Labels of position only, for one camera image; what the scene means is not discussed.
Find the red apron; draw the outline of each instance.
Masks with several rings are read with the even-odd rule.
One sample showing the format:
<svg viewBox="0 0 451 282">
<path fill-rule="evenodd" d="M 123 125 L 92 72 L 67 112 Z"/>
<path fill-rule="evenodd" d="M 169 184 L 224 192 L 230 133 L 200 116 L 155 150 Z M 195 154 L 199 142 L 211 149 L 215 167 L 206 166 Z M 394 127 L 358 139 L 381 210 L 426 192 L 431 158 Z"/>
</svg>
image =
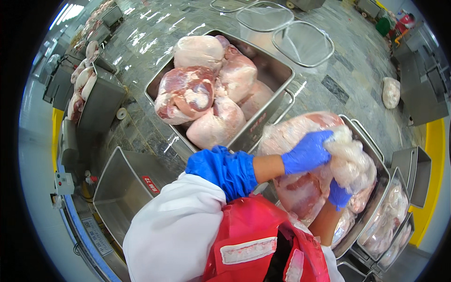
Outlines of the red apron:
<svg viewBox="0 0 451 282">
<path fill-rule="evenodd" d="M 277 231 L 293 234 L 285 282 L 329 282 L 320 244 L 294 227 L 288 214 L 262 196 L 239 198 L 222 209 L 224 217 L 210 250 L 202 281 L 262 282 L 277 246 Z"/>
</svg>

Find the gray marble floor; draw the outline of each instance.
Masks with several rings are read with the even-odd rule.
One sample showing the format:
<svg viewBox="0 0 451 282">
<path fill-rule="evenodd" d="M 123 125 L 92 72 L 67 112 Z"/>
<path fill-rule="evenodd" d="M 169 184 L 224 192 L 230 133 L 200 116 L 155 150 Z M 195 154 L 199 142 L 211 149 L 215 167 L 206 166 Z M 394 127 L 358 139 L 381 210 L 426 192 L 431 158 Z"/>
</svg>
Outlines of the gray marble floor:
<svg viewBox="0 0 451 282">
<path fill-rule="evenodd" d="M 126 14 L 102 56 L 119 67 L 117 74 L 129 88 L 123 103 L 127 117 L 115 120 L 101 148 L 102 160 L 116 146 L 153 153 L 176 172 L 184 169 L 187 147 L 155 114 L 144 89 L 173 45 L 186 35 L 220 29 L 240 37 L 234 14 L 223 14 L 201 0 L 116 0 Z M 217 2 L 228 7 L 230 1 Z M 296 104 L 286 119 L 309 111 L 332 111 L 356 118 L 382 149 L 387 164 L 393 151 L 425 143 L 425 126 L 408 127 L 402 106 L 387 110 L 382 103 L 382 78 L 396 77 L 388 47 L 374 25 L 364 19 L 350 0 L 326 0 L 309 12 L 294 10 L 297 19 L 326 31 L 335 44 L 333 56 L 314 69 L 296 74 L 289 88 L 297 92 Z M 286 106 L 282 103 L 278 112 Z"/>
</svg>

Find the person in red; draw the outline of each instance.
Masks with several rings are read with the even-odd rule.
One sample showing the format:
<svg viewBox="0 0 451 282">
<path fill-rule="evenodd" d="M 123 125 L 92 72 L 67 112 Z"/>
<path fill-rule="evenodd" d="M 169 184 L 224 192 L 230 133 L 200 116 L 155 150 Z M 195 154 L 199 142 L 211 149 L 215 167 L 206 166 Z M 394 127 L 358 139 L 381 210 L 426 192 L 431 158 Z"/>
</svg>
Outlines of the person in red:
<svg viewBox="0 0 451 282">
<path fill-rule="evenodd" d="M 332 131 L 306 134 L 288 153 L 193 154 L 185 172 L 133 218 L 123 251 L 133 282 L 344 282 L 330 248 L 351 195 L 335 180 L 307 229 L 292 213 L 254 196 L 257 184 L 330 161 Z"/>
<path fill-rule="evenodd" d="M 413 14 L 408 14 L 404 10 L 401 10 L 401 13 L 405 13 L 405 15 L 396 23 L 395 28 L 388 32 L 390 38 L 396 35 L 396 30 L 402 34 L 407 29 L 415 26 L 415 16 Z"/>
</svg>

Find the metal plate label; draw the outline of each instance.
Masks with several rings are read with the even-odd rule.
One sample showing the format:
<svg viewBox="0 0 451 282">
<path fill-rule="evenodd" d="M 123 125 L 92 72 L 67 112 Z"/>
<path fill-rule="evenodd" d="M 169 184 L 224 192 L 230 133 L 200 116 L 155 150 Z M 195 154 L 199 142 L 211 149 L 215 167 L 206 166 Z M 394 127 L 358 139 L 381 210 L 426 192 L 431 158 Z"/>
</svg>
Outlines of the metal plate label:
<svg viewBox="0 0 451 282">
<path fill-rule="evenodd" d="M 144 180 L 144 183 L 147 184 L 147 186 L 149 187 L 149 189 L 150 189 L 152 192 L 160 193 L 160 190 L 155 186 L 155 184 L 152 182 L 152 180 L 150 179 L 149 176 L 143 175 L 142 178 L 143 178 L 143 180 Z"/>
<path fill-rule="evenodd" d="M 113 251 L 110 244 L 106 241 L 102 231 L 100 231 L 97 222 L 92 217 L 82 219 L 86 232 L 91 237 L 92 242 L 96 246 L 101 256 L 105 256 Z"/>
</svg>

